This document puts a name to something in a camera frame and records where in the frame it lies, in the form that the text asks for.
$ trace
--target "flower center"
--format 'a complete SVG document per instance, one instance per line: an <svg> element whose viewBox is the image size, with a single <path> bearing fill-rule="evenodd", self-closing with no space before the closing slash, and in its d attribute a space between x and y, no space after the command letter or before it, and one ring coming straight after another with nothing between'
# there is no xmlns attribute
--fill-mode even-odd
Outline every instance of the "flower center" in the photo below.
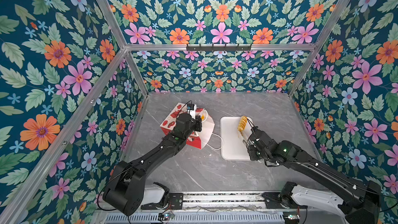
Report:
<svg viewBox="0 0 398 224"><path fill-rule="evenodd" d="M392 54L392 49L387 49L386 50L386 52L385 52L385 54L386 54L386 56L391 56L391 54Z"/></svg>
<svg viewBox="0 0 398 224"><path fill-rule="evenodd" d="M63 57L63 55L64 55L64 52L63 52L62 50L56 50L56 51L54 52L54 56L55 56L55 58L57 58L57 59Z"/></svg>
<svg viewBox="0 0 398 224"><path fill-rule="evenodd" d="M38 129L38 130L36 131L36 134L37 134L40 138L42 138L42 137L44 137L44 136L47 134L47 132L48 132L48 130L47 130L46 127L40 127L40 129Z"/></svg>
<svg viewBox="0 0 398 224"><path fill-rule="evenodd" d="M82 75L78 75L78 76L76 77L76 82L82 83L83 81L84 81L84 78L83 78Z"/></svg>

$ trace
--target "white tray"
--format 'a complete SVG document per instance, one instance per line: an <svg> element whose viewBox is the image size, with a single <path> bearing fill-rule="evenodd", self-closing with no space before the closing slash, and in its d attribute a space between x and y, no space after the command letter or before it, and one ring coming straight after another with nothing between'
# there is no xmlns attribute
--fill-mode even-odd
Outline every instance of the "white tray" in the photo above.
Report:
<svg viewBox="0 0 398 224"><path fill-rule="evenodd" d="M238 124L240 117L221 118L221 137L224 145L221 148L221 156L225 160L250 161L246 145L238 138ZM251 135L249 123L246 124L244 132L248 137Z"/></svg>

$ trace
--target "robotic arm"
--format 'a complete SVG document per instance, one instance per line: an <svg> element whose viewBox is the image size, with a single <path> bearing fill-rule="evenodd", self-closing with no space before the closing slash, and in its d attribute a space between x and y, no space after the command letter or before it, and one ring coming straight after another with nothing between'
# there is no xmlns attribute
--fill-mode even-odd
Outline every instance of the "robotic arm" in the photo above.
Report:
<svg viewBox="0 0 398 224"><path fill-rule="evenodd" d="M252 127L246 142L250 159L264 159L266 166L283 165L311 177L332 192L306 189L287 182L280 194L286 207L310 205L345 216L350 224L375 224L380 211L381 187L373 181L363 182L323 164L289 141L277 143L266 132Z"/></svg>
<svg viewBox="0 0 398 224"><path fill-rule="evenodd" d="M202 131L200 117L193 119L188 113L180 114L173 131L163 137L157 147L130 163L122 161L117 164L105 187L103 199L125 215L132 215L144 198L149 174L181 151L193 131Z"/></svg>

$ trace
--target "white cable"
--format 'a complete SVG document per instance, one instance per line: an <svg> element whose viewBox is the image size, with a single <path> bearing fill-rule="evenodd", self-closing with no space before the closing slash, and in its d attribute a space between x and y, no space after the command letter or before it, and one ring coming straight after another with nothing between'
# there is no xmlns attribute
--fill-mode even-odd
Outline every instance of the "white cable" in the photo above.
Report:
<svg viewBox="0 0 398 224"><path fill-rule="evenodd" d="M207 110L206 110L206 109L204 109L204 108L203 108L202 112L203 112L203 111L206 111L206 118L205 118L205 119L202 121L202 123L203 123L203 122L205 122L205 121L206 121L206 119L207 119L207 117L209 116L209 113L207 112Z"/></svg>
<svg viewBox="0 0 398 224"><path fill-rule="evenodd" d="M222 137L220 137L219 135L217 135L217 134L215 134L215 133L212 133L212 135L216 135L217 137L219 137L221 140L220 140L220 144L221 144L221 147L219 147L219 148L213 148L211 145L209 145L208 143L206 144L208 147L210 147L210 148L212 148L213 150L219 150L219 149L221 149L222 148L222 146L224 145L224 141L222 140Z"/></svg>

